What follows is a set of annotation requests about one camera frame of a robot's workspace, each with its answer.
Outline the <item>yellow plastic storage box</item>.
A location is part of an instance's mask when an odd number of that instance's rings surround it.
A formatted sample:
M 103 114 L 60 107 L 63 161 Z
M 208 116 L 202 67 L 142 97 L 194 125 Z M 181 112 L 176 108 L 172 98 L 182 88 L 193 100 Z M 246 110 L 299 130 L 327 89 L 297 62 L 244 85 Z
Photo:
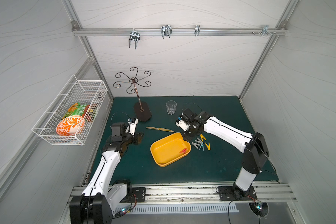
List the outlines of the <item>yellow plastic storage box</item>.
M 187 153 L 181 155 L 180 152 L 187 148 Z M 166 167 L 177 160 L 187 156 L 191 151 L 191 145 L 185 141 L 181 133 L 173 133 L 154 142 L 150 147 L 151 155 L 155 163 L 160 167 Z

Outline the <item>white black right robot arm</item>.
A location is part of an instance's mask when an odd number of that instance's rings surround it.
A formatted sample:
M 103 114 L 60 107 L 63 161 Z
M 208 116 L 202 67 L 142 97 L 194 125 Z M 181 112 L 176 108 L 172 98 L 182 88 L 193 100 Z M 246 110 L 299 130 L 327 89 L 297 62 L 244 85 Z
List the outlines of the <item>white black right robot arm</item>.
M 188 108 L 181 112 L 175 124 L 183 130 L 182 136 L 186 141 L 206 132 L 238 149 L 243 154 L 242 168 L 231 191 L 236 199 L 253 197 L 253 182 L 269 160 L 268 147 L 261 133 L 238 130 L 207 112 L 196 114 Z

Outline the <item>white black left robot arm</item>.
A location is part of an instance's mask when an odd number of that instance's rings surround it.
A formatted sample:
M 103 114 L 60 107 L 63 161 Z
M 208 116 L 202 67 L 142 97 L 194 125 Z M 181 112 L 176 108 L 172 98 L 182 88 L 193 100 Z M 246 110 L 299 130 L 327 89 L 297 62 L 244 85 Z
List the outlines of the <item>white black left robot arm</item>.
M 102 148 L 100 163 L 80 196 L 69 204 L 72 224 L 110 224 L 132 210 L 132 206 L 116 211 L 119 203 L 136 200 L 129 180 L 118 180 L 110 185 L 114 171 L 130 144 L 139 145 L 142 132 L 136 132 L 137 119 L 111 125 L 112 134 Z

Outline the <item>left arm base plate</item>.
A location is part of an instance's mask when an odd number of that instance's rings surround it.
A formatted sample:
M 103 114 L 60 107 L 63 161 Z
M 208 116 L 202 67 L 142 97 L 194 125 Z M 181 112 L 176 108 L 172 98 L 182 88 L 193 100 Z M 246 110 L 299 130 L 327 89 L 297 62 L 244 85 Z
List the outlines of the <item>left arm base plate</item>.
M 121 200 L 121 203 L 143 203 L 146 200 L 146 188 L 129 188 L 127 195 Z

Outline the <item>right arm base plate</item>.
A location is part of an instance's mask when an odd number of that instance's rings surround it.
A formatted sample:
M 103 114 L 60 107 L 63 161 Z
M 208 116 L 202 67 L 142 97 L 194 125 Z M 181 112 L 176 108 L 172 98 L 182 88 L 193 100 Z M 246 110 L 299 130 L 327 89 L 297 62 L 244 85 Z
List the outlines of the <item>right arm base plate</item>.
M 249 201 L 258 200 L 255 189 L 253 186 L 247 191 L 243 191 L 237 186 L 218 186 L 216 188 L 216 193 L 219 196 L 220 201 Z

